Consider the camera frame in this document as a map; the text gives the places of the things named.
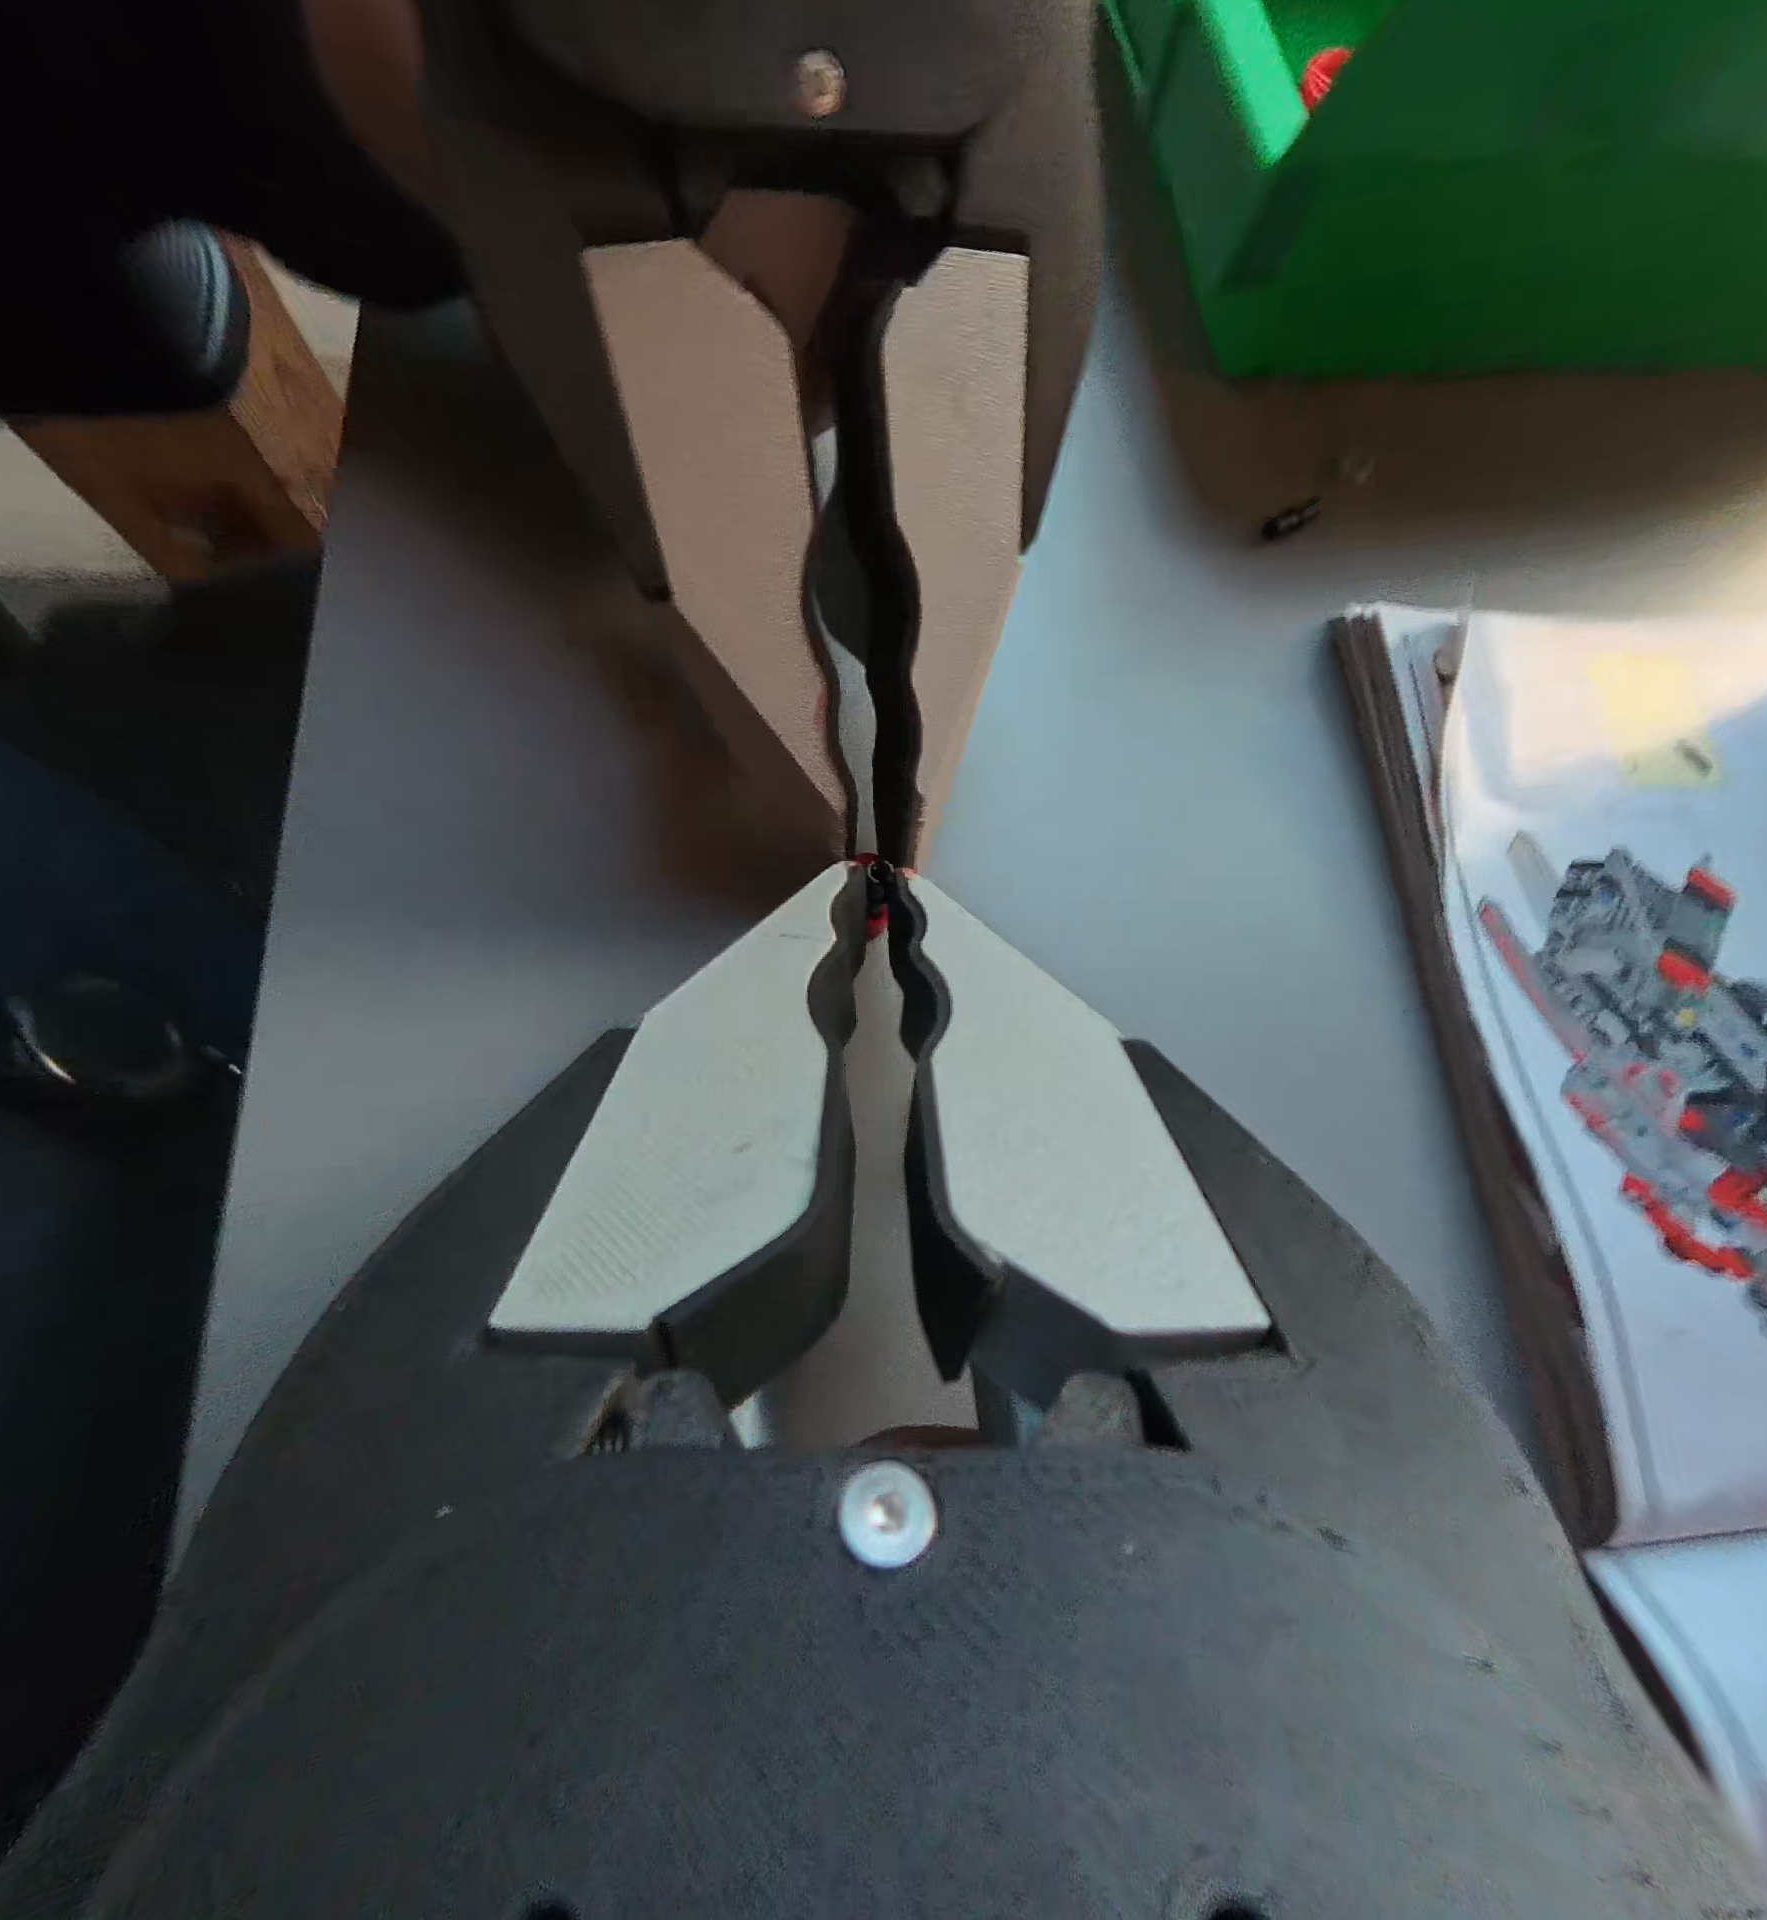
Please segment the wooden post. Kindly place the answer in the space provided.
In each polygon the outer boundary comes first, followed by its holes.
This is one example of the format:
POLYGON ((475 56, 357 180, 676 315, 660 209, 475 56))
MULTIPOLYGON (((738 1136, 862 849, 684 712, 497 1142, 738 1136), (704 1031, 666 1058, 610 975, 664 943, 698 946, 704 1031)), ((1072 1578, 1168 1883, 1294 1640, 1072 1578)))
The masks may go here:
POLYGON ((41 462, 169 581, 321 550, 345 435, 345 378, 305 334, 279 268, 229 232, 203 246, 245 341, 231 393, 169 414, 15 418, 41 462))

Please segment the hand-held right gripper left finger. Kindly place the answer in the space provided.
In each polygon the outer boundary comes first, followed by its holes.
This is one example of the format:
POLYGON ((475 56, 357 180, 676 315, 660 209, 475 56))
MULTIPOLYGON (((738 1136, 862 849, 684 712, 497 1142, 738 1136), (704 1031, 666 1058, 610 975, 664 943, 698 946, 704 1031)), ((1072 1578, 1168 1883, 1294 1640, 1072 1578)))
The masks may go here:
POLYGON ((848 1301, 846 1050, 866 871, 828 869, 616 1034, 616 1067, 491 1310, 531 1353, 702 1377, 736 1409, 848 1301))

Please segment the black badge reel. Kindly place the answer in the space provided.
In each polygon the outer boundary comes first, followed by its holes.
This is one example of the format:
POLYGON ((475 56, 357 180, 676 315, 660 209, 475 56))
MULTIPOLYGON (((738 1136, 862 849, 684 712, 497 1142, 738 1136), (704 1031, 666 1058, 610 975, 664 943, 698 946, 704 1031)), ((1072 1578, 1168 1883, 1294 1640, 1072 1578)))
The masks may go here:
POLYGON ((123 1118, 241 1085, 235 1058, 139 987, 73 972, 0 988, 5 1106, 123 1118))

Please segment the green plastic bin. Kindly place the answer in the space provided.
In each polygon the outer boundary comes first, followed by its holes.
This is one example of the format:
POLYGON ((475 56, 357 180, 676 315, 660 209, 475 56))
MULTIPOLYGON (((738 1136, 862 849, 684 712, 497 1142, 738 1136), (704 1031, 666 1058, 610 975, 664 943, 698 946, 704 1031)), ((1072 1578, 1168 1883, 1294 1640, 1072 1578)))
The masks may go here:
POLYGON ((1767 373, 1767 3, 1102 17, 1220 375, 1767 373))

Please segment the black office chair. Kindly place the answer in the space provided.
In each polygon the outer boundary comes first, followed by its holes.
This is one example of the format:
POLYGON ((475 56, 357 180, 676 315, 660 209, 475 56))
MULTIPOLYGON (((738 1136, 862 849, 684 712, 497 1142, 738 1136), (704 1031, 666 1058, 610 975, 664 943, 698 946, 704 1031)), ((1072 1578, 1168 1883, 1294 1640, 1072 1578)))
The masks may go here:
POLYGON ((109 244, 0 229, 0 421, 209 411, 235 394, 251 338, 243 276, 205 225, 109 244))

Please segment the lego instruction booklet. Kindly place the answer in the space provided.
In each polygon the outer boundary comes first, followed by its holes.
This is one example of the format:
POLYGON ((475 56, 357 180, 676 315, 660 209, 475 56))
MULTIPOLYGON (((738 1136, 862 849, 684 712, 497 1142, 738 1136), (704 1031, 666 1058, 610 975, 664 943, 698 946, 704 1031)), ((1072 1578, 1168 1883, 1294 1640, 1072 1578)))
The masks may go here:
POLYGON ((1552 1503, 1767 1874, 1767 618, 1328 637, 1552 1503))

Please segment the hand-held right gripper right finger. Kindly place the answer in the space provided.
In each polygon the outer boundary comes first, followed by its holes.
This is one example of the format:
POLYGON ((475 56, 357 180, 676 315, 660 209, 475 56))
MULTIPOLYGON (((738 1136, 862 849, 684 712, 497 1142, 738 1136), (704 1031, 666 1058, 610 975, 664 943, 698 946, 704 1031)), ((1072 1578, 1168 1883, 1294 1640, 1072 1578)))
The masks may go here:
POLYGON ((902 1180, 944 1381, 1050 1409, 1076 1377, 1270 1347, 1274 1317, 1112 1024, 924 877, 890 955, 902 1180))

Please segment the person's left hand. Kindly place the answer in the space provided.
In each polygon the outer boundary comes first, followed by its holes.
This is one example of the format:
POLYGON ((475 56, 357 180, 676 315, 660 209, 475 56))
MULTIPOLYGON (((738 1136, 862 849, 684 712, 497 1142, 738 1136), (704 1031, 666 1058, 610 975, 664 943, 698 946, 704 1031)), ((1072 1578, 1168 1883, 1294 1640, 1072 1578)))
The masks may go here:
MULTIPOLYGON (((421 111, 423 38, 413 3, 307 3, 323 86, 359 145, 441 225, 455 202, 421 111)), ((820 325, 856 212, 806 194, 736 188, 704 229, 704 253, 786 329, 808 438, 830 431, 832 373, 820 325)))

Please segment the person's left forearm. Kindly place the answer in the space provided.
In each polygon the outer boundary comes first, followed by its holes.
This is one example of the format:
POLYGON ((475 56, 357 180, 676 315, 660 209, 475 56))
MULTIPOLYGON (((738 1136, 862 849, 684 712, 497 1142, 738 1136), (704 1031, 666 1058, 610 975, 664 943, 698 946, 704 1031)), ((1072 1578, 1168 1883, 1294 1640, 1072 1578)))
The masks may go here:
POLYGON ((0 229, 201 225, 367 306, 469 290, 437 217, 329 99, 305 3, 0 3, 0 229))

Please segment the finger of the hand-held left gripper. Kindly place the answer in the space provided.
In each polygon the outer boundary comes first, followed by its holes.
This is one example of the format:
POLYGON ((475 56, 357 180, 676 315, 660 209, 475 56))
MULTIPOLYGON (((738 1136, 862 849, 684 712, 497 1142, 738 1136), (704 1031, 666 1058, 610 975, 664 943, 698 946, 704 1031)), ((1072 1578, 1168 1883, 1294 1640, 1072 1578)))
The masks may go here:
POLYGON ((790 332, 686 239, 590 251, 587 276, 680 669, 766 833, 842 861, 852 801, 804 610, 816 503, 790 332))
POLYGON ((1030 268, 856 244, 824 315, 824 676, 846 849, 928 862, 1022 579, 1030 268))

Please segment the person's dark navy clothing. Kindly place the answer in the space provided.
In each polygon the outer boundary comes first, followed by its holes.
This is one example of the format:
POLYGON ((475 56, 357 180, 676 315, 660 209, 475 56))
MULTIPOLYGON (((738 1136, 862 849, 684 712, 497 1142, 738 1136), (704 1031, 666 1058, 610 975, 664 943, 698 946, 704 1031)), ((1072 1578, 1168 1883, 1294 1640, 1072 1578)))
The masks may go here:
MULTIPOLYGON (((113 979, 247 1069, 265 946, 211 861, 0 735, 0 990, 113 979)), ((155 1609, 239 1106, 0 1105, 0 1855, 155 1609)))

